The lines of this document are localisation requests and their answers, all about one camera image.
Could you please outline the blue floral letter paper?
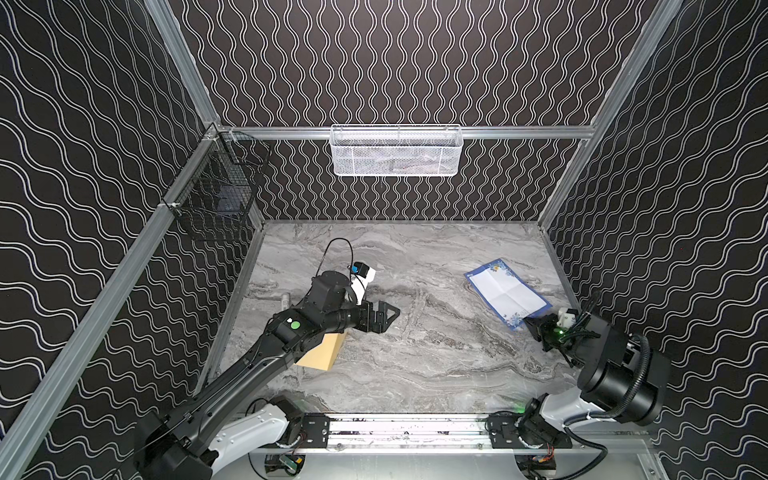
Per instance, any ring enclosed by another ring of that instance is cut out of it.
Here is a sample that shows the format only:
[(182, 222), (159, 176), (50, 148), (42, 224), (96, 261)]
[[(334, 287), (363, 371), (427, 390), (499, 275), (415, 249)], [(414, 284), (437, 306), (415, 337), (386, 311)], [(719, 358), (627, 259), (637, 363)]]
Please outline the blue floral letter paper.
[(531, 288), (502, 259), (496, 259), (464, 274), (484, 303), (510, 330), (518, 329), (527, 317), (539, 317), (551, 303)]

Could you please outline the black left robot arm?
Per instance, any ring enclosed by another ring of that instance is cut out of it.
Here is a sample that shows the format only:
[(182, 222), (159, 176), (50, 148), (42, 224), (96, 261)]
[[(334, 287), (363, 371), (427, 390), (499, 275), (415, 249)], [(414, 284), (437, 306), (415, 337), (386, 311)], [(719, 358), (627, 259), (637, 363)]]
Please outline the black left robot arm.
[(274, 314), (255, 344), (224, 373), (164, 415), (149, 414), (135, 428), (131, 460), (144, 479), (211, 479), (234, 461), (267, 445), (292, 450), (303, 436), (289, 432), (289, 416), (268, 402), (243, 418), (234, 414), (273, 378), (349, 328), (381, 334), (400, 315), (364, 295), (365, 276), (325, 271), (296, 305)]

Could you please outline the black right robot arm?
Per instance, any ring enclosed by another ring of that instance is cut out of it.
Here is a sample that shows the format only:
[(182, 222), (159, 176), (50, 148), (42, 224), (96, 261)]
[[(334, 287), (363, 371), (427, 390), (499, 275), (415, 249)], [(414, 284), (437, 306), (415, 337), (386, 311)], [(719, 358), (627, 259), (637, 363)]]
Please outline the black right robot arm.
[(567, 432), (601, 421), (647, 426), (661, 413), (671, 362), (642, 335), (628, 335), (586, 312), (565, 309), (524, 324), (546, 352), (578, 370), (574, 387), (529, 402), (519, 438), (538, 447), (571, 443)]

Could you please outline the tan kraft envelope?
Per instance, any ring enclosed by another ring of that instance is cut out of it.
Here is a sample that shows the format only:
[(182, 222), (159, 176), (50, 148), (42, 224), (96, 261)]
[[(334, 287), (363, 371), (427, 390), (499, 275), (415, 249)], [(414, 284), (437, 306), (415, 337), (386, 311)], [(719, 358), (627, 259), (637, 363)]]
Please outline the tan kraft envelope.
[(326, 333), (319, 345), (308, 351), (297, 366), (321, 371), (329, 371), (346, 339), (346, 333)]

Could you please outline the aluminium back crossbar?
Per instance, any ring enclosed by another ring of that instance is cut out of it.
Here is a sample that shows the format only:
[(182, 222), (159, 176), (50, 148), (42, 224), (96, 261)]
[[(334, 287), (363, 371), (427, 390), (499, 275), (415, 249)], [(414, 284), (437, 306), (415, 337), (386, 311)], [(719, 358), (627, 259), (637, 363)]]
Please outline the aluminium back crossbar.
[(361, 138), (384, 135), (455, 134), (464, 140), (507, 139), (590, 139), (596, 129), (591, 126), (458, 126), (458, 125), (336, 125), (332, 127), (222, 127), (234, 135), (257, 140), (321, 140), (330, 141), (337, 133)]

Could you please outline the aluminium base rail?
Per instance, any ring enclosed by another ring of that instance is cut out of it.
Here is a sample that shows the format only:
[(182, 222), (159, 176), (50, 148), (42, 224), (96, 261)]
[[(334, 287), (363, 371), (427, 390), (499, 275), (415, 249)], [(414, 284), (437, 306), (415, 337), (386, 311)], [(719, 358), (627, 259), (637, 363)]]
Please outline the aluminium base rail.
[(224, 464), (260, 449), (321, 453), (429, 453), (520, 451), (575, 448), (577, 443), (552, 426), (526, 428), (519, 414), (331, 414), (289, 415), (275, 405), (235, 420), (205, 450)]

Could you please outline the aluminium corner post right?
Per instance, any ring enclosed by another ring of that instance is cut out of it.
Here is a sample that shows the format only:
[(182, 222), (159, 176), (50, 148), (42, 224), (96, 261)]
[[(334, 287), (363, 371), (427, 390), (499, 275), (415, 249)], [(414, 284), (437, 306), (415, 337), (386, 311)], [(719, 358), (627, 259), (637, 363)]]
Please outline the aluminium corner post right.
[(547, 232), (556, 214), (565, 203), (568, 194), (586, 167), (594, 150), (602, 141), (608, 128), (636, 84), (645, 65), (656, 51), (666, 30), (674, 20), (682, 1), (658, 1), (649, 19), (643, 25), (633, 48), (623, 62), (619, 73), (590, 124), (591, 134), (581, 140), (563, 175), (538, 219), (538, 226)]

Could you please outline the aluminium corner post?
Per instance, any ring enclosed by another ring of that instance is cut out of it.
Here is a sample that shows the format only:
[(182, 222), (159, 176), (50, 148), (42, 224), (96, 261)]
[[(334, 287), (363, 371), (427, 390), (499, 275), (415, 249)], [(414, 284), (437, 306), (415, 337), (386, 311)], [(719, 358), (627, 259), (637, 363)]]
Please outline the aluminium corner post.
[(169, 57), (179, 72), (181, 82), (190, 96), (200, 120), (206, 124), (220, 124), (210, 94), (198, 71), (196, 61), (188, 47), (170, 3), (166, 0), (147, 0), (147, 10), (158, 30)]
[(608, 128), (636, 84), (645, 65), (656, 51), (666, 30), (674, 20), (682, 1), (658, 1), (649, 19), (643, 25), (633, 48), (623, 62), (619, 73), (590, 124), (591, 134), (581, 140), (563, 175), (538, 219), (538, 226), (547, 232), (556, 214), (565, 203), (568, 194), (586, 167), (594, 150), (602, 141)]

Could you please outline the aluminium corner post left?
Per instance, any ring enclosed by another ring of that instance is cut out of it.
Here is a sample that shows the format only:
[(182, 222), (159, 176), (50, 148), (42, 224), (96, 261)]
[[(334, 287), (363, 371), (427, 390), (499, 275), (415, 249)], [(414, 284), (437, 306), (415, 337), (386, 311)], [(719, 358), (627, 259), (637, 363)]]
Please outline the aluminium corner post left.
[(188, 47), (170, 3), (166, 0), (147, 0), (147, 10), (158, 30), (169, 57), (179, 72), (181, 82), (190, 96), (200, 120), (206, 124), (220, 124), (210, 94), (198, 71), (196, 61)]

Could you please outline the aluminium left side rail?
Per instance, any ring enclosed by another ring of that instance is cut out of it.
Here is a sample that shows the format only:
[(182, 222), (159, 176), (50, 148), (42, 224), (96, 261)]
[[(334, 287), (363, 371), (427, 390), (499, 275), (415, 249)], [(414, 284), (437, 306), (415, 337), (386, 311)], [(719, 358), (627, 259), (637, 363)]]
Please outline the aluminium left side rail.
[(118, 264), (83, 320), (74, 330), (11, 431), (1, 442), (1, 477), (19, 479), (75, 388), (98, 346), (172, 225), (172, 204), (186, 198), (185, 188), (215, 145), (217, 125), (208, 126), (186, 165)]

